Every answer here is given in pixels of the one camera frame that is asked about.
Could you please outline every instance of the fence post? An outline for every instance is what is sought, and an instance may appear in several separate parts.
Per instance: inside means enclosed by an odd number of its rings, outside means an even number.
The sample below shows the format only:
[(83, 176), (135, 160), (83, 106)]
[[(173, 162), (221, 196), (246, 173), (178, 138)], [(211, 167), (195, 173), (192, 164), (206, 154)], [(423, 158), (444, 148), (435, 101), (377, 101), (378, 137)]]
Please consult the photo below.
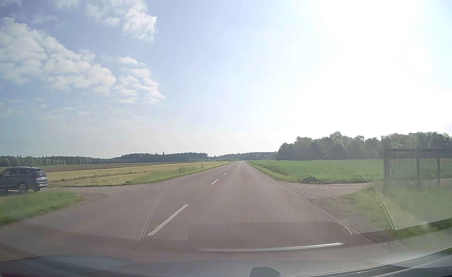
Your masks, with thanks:
[(439, 158), (439, 151), (436, 152), (436, 181), (438, 186), (441, 185), (441, 160)]
[(415, 170), (416, 170), (416, 178), (417, 178), (417, 186), (421, 187), (421, 152), (418, 151), (415, 153)]
[(387, 195), (390, 181), (390, 161), (388, 149), (383, 149), (383, 194)]

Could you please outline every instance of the dashed center line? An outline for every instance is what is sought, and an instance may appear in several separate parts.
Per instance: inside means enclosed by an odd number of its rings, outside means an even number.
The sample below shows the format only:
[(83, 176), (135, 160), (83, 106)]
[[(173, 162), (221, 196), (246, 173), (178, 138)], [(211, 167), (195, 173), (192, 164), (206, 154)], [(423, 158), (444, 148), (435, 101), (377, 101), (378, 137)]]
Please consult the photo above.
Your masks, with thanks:
[(150, 231), (147, 236), (152, 236), (155, 233), (157, 233), (161, 228), (163, 228), (168, 222), (170, 222), (175, 216), (177, 216), (180, 211), (183, 211), (188, 206), (188, 204), (183, 205), (181, 208), (178, 209), (178, 211), (175, 211), (172, 215), (170, 215), (165, 221), (163, 221), (161, 224), (159, 224), (154, 230)]

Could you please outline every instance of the treeline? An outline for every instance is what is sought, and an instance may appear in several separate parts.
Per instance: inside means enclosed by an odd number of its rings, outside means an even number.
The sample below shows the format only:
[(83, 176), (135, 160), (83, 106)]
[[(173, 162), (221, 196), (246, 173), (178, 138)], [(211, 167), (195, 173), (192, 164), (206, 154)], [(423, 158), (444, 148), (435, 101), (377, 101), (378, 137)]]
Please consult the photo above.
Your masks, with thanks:
[(220, 161), (275, 160), (276, 154), (276, 152), (249, 152), (214, 156), (211, 159)]
[(297, 137), (294, 143), (283, 143), (277, 151), (277, 160), (345, 160), (381, 159), (384, 148), (452, 147), (452, 136), (447, 133), (418, 132), (408, 135), (391, 134), (364, 138), (350, 137), (334, 132), (317, 139)]
[(0, 167), (193, 162), (203, 160), (209, 160), (207, 153), (195, 153), (195, 152), (174, 153), (174, 154), (133, 153), (110, 159), (100, 159), (80, 156), (51, 156), (51, 157), (0, 156)]

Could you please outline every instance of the fence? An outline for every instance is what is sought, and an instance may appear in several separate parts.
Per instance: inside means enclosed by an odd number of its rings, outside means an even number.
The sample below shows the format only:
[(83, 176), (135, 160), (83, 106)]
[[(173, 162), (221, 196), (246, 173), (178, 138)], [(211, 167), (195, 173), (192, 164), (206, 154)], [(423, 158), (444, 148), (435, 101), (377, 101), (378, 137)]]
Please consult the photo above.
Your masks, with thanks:
[(385, 149), (383, 195), (413, 215), (409, 225), (452, 217), (452, 148)]

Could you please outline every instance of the parked car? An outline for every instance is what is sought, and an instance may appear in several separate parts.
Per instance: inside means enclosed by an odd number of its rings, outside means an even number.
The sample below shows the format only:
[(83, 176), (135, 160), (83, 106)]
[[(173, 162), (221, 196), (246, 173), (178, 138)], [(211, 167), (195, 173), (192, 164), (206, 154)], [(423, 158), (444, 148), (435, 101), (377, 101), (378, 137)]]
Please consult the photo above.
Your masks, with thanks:
[(22, 194), (29, 189), (40, 191), (46, 186), (46, 173), (39, 167), (9, 167), (0, 173), (0, 190), (15, 189)]

